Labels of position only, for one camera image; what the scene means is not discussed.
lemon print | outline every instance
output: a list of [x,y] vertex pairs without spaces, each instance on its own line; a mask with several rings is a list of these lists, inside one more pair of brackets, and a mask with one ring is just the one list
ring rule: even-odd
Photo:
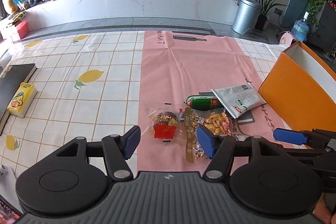
[[41,43],[42,40],[37,40],[37,41],[34,41],[34,42],[29,42],[28,44],[25,45],[25,47],[32,47],[32,46],[35,46],[37,45],[38,43]]
[[17,148],[19,148],[20,142],[18,143],[16,139],[14,139],[14,136],[7,135],[6,138],[6,147],[8,150],[14,151]]
[[87,38],[88,35],[80,35],[79,37],[76,37],[74,40],[73,40],[73,43],[76,44],[78,41],[80,40],[83,40],[85,38]]
[[103,73],[103,71],[97,69],[86,71],[76,80],[75,89],[79,90],[80,87],[85,85],[84,83],[90,83],[98,80],[103,75]]

pink tablecloth section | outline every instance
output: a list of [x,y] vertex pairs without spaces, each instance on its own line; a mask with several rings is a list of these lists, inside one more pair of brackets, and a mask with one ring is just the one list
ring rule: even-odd
[[[180,40],[194,37],[196,41]],[[262,84],[249,56],[246,56],[234,38],[212,35],[193,35],[169,31],[145,33],[140,80],[138,124],[144,131],[150,124],[149,108],[164,103],[181,105],[189,96],[211,89],[242,85],[249,81],[258,89]],[[261,135],[273,141],[272,130],[284,127],[280,117],[268,105],[252,111],[255,123],[240,126],[245,134]],[[204,172],[208,159],[194,164],[185,159],[185,139],[163,143],[144,133],[137,149],[137,169],[150,171]],[[246,163],[235,159],[234,169]]]

trash can lid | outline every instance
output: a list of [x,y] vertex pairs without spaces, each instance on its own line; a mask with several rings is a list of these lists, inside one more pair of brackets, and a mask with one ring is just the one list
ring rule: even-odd
[[261,4],[256,2],[255,0],[240,0],[240,1],[247,4],[248,6],[252,6],[256,9],[261,10]]

yellow package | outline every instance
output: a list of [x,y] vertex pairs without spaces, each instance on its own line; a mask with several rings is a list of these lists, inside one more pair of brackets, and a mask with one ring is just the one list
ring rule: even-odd
[[10,114],[23,118],[37,93],[35,85],[21,83],[7,110]]

trash can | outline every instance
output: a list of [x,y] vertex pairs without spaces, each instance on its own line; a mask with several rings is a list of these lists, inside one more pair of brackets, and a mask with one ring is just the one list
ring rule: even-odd
[[254,29],[261,12],[261,4],[255,0],[238,0],[237,5],[239,8],[232,24],[232,30],[242,34],[250,28]]

